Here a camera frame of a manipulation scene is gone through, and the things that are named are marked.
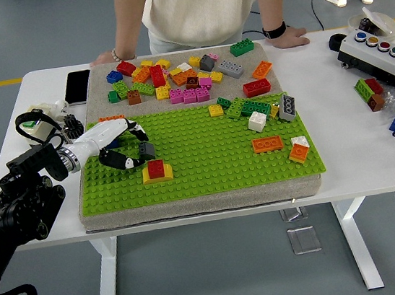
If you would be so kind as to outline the person's left hand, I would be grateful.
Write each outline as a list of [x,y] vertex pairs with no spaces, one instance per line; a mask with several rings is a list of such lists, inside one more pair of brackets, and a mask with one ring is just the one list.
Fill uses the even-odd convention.
[[305,37],[307,30],[305,28],[287,27],[284,34],[278,38],[268,39],[275,48],[296,48],[307,45],[310,40]]

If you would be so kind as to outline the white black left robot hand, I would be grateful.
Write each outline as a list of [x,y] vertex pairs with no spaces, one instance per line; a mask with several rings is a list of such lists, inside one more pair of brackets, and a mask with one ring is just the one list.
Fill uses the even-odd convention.
[[140,141],[148,140],[144,129],[136,121],[125,118],[106,120],[97,123],[74,143],[60,149],[59,156],[71,173],[81,170],[88,158],[93,156],[98,156],[101,164],[114,169],[133,169],[141,166],[145,163],[144,159],[134,159],[106,148],[125,131],[129,131]]

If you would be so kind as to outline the person's right hand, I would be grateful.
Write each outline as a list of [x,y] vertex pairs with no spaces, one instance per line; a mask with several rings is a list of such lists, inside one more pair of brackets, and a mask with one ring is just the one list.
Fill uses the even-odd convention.
[[116,59],[113,57],[112,51],[105,51],[101,53],[91,64],[90,66],[98,66],[104,63],[115,63]]

